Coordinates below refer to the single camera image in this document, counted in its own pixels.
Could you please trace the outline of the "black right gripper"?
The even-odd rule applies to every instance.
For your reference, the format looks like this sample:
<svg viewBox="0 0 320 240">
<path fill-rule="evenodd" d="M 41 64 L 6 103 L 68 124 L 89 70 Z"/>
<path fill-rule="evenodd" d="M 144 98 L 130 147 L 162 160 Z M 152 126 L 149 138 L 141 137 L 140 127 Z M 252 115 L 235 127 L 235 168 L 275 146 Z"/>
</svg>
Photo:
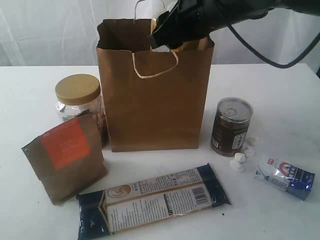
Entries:
<svg viewBox="0 0 320 240">
<path fill-rule="evenodd" d="M 179 0 L 169 12 L 156 19 L 156 27 L 148 36 L 155 49 L 180 47 L 227 26 L 224 19 L 232 12 L 231 0 Z"/>
</svg>

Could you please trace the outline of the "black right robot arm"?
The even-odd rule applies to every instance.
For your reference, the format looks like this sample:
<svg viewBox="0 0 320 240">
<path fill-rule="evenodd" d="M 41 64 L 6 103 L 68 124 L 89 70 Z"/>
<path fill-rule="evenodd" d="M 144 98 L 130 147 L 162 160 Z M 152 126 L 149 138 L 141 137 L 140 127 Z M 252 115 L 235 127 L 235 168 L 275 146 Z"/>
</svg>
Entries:
<svg viewBox="0 0 320 240">
<path fill-rule="evenodd" d="M 261 19 L 277 8 L 320 14 L 318 0 L 179 0 L 165 22 L 177 42 L 186 42 L 201 39 L 227 24 Z"/>
</svg>

